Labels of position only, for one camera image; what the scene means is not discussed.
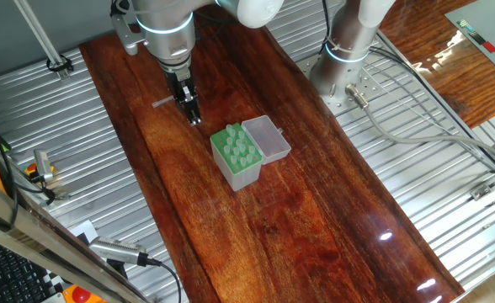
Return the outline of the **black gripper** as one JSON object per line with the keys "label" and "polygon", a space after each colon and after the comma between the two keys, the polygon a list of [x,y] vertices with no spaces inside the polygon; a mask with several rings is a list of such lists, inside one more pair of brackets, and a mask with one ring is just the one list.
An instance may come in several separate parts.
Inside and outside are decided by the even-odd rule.
{"label": "black gripper", "polygon": [[164,74],[168,90],[173,95],[178,109],[192,126],[200,124],[199,100],[196,98],[191,68],[167,70]]}

